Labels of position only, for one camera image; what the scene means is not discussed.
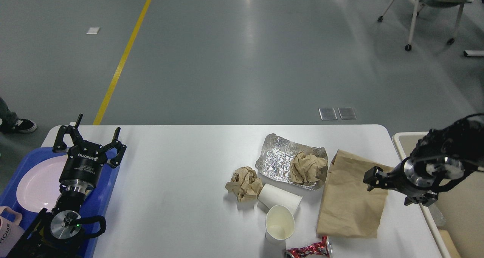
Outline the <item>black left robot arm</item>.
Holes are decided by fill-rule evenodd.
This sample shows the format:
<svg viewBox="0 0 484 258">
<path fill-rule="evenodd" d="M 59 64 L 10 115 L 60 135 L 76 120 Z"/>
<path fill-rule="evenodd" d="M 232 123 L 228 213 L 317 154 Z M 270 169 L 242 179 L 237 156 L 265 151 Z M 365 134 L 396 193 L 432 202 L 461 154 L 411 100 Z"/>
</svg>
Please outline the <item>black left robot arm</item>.
<svg viewBox="0 0 484 258">
<path fill-rule="evenodd" d="M 59 176 L 59 197 L 51 210 L 42 208 L 19 238 L 7 258 L 78 258 L 90 239 L 107 229 L 103 215 L 83 217 L 80 213 L 88 195 L 96 189 L 104 167 L 121 164 L 127 146 L 114 131 L 110 143 L 87 141 L 79 132 L 83 115 L 74 125 L 59 127 L 52 151 L 65 152 L 67 159 Z"/>
</svg>

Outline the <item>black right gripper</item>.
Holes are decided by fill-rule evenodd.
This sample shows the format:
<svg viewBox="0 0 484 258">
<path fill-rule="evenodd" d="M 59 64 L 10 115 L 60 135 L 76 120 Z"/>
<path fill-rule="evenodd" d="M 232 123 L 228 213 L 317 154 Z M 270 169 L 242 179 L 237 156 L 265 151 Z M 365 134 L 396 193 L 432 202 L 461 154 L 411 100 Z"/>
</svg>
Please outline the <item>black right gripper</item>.
<svg viewBox="0 0 484 258">
<path fill-rule="evenodd" d="M 437 174 L 434 164 L 428 167 L 426 163 L 413 163 L 411 158 L 405 158 L 390 174 L 379 166 L 372 167 L 365 172 L 363 183 L 369 192 L 378 188 L 405 194 L 405 206 L 421 204 L 429 207 L 439 198 L 439 194 L 432 190 Z"/>
</svg>

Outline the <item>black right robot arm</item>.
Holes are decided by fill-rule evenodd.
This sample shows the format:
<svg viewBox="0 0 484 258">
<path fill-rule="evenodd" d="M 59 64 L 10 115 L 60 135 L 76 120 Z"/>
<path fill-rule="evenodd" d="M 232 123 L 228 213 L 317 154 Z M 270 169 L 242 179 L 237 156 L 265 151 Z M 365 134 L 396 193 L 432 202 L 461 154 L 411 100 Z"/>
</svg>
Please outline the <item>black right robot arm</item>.
<svg viewBox="0 0 484 258">
<path fill-rule="evenodd" d="M 439 193 L 447 192 L 483 168 L 483 113 L 463 117 L 450 126 L 431 129 L 419 139 L 410 156 L 391 172 L 374 166 L 365 172 L 368 191 L 375 188 L 398 191 L 404 204 L 430 206 Z"/>
</svg>

